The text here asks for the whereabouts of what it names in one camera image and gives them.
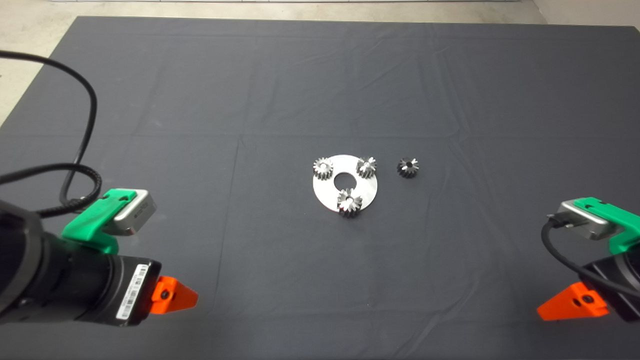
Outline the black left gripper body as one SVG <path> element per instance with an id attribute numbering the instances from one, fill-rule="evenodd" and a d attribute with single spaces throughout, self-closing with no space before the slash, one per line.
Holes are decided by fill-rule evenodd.
<path id="1" fill-rule="evenodd" d="M 134 327 L 146 320 L 162 264 L 46 235 L 46 322 Z"/>

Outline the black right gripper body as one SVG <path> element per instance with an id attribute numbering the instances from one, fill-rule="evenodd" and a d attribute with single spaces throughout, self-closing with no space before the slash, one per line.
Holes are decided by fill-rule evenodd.
<path id="1" fill-rule="evenodd" d="M 620 286 L 639 291 L 639 250 L 611 255 L 595 260 L 584 266 L 588 271 L 598 274 Z M 640 301 L 619 292 L 614 292 L 583 277 L 582 281 L 590 290 L 594 290 L 615 311 L 620 318 L 628 323 L 640 321 Z"/>

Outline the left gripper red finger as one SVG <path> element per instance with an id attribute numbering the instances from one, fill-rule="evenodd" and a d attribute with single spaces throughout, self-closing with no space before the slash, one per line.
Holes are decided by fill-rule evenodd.
<path id="1" fill-rule="evenodd" d="M 199 294 L 172 276 L 160 276 L 151 293 L 151 314 L 164 315 L 194 308 Z"/>

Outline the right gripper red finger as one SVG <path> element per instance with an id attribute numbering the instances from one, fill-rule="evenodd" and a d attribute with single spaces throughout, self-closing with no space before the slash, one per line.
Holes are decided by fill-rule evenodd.
<path id="1" fill-rule="evenodd" d="M 537 308 L 543 321 L 599 318 L 610 314 L 599 292 L 578 281 L 569 285 Z"/>

